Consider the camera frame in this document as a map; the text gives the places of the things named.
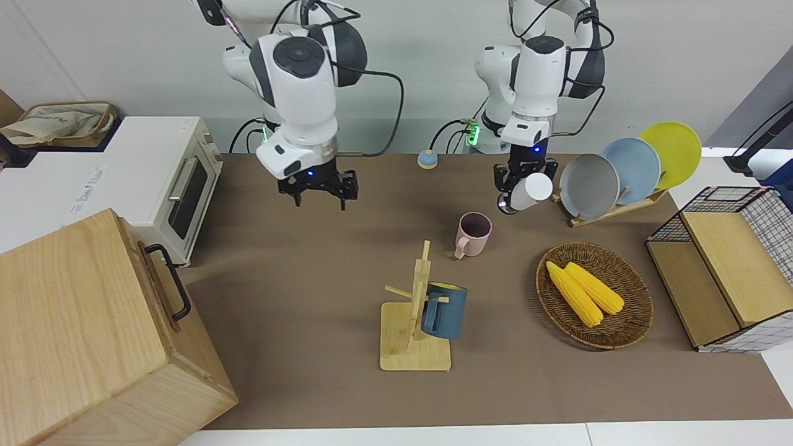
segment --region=corn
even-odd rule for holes
[[[546,262],[550,279],[561,292],[568,305],[576,312],[576,315],[584,325],[589,328],[598,325],[603,320],[603,313],[595,305],[587,292],[572,278],[553,262]]]
[[[625,306],[625,301],[619,297],[619,294],[616,294],[605,283],[600,282],[598,278],[578,264],[574,262],[567,263],[565,271],[578,282],[581,288],[584,288],[584,291],[589,294],[595,304],[606,313],[617,314]]]

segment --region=gray plate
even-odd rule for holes
[[[619,196],[619,176],[600,155],[578,156],[565,167],[559,180],[561,204],[582,220],[600,218],[614,207]]]

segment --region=label sticker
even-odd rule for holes
[[[105,175],[106,169],[107,166],[97,166],[94,169],[94,173],[91,174],[90,178],[88,178],[88,181],[80,191],[80,195],[75,200],[75,204],[72,205],[71,210],[69,210],[70,215],[79,215],[82,212],[82,209],[85,207],[88,200],[90,200],[91,195],[94,194],[96,186],[99,184],[102,176]]]
[[[195,122],[195,118],[194,117],[186,117],[185,120],[182,121],[182,125],[179,127],[179,131],[180,132],[186,132],[187,130],[190,129],[190,127],[193,126],[194,122]]]

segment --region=mug handle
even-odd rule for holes
[[[457,240],[457,248],[454,250],[454,256],[457,257],[458,259],[462,259],[462,257],[465,255],[463,250],[465,249],[465,246],[467,246],[468,242],[470,242],[470,241],[471,241],[471,239],[469,239],[466,236],[460,237],[460,240]]]
[[[435,317],[438,316],[438,300],[440,293],[430,293],[430,299],[427,301],[427,312],[424,314],[424,320],[421,323],[421,330],[427,334],[433,334],[438,331],[438,321]]]

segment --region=yellow plate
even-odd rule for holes
[[[677,186],[694,175],[702,158],[699,136],[685,124],[660,122],[642,132],[639,138],[653,146],[661,160],[658,189]]]

